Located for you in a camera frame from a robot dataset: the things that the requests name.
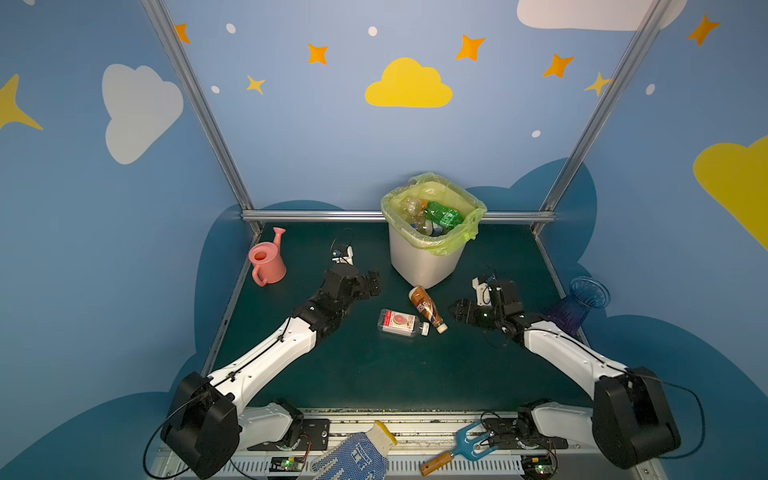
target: pink watering can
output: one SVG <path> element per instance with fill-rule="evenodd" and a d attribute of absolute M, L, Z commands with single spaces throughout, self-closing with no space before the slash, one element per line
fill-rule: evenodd
<path fill-rule="evenodd" d="M 286 275 L 286 266 L 280 256 L 280 238 L 284 228 L 274 227 L 275 241 L 257 243 L 248 252 L 248 260 L 253 264 L 253 281 L 258 286 L 277 283 Z"/>

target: trash bin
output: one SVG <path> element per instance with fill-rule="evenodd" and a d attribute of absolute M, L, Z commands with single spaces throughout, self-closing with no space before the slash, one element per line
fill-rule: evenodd
<path fill-rule="evenodd" d="M 410 196 L 436 201 L 463 217 L 457 227 L 440 237 L 417 232 L 404 218 L 403 201 Z M 382 214 L 389 222 L 389 256 L 392 266 L 413 286 L 430 288 L 456 268 L 464 246 L 478 233 L 478 223 L 488 208 L 467 190 L 437 174 L 421 174 L 409 184 L 384 196 Z"/>

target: cloud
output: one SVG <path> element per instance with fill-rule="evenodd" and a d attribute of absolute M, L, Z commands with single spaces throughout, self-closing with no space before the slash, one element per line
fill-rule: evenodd
<path fill-rule="evenodd" d="M 533 28 L 634 31 L 652 0 L 520 0 L 518 19 Z M 674 21 L 687 0 L 672 0 L 661 27 Z"/>
<path fill-rule="evenodd" d="M 697 157 L 694 175 L 746 231 L 768 249 L 768 137 L 750 147 L 715 144 Z"/>
<path fill-rule="evenodd" d="M 376 107 L 442 107 L 453 91 L 432 67 L 412 58 L 398 58 L 387 65 L 382 80 L 366 89 L 366 101 Z"/>
<path fill-rule="evenodd" d="M 118 163 L 135 162 L 179 118 L 184 99 L 179 87 L 154 70 L 114 64 L 101 79 L 104 105 L 112 120 L 107 149 Z"/>

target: robotic arm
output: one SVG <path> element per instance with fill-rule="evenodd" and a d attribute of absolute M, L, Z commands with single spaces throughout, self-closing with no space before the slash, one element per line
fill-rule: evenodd
<path fill-rule="evenodd" d="M 538 401 L 518 410 L 521 440 L 563 437 L 597 446 L 619 468 L 680 447 L 667 398 L 649 369 L 627 368 L 582 345 L 546 316 L 526 313 L 514 282 L 479 277 L 477 301 L 451 306 L 458 321 L 500 329 L 510 340 L 544 357 L 574 380 L 593 400 L 592 409 Z"/>
<path fill-rule="evenodd" d="M 379 295 L 378 270 L 361 276 L 352 265 L 352 248 L 340 252 L 320 290 L 272 335 L 207 378 L 194 372 L 181 381 L 161 438 L 198 477 L 214 475 L 236 450 L 298 441 L 303 414 L 287 402 L 245 408 L 275 375 L 335 332 L 355 300 Z"/>

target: white cloud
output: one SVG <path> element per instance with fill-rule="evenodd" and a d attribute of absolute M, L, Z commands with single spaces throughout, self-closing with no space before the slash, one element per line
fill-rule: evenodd
<path fill-rule="evenodd" d="M 533 28 L 637 30 L 652 0 L 520 0 L 518 18 Z M 687 0 L 672 0 L 661 19 L 664 28 L 683 11 Z"/>
<path fill-rule="evenodd" d="M 181 90 L 154 70 L 114 64 L 104 70 L 101 94 L 112 120 L 107 149 L 123 165 L 135 162 L 179 118 Z"/>

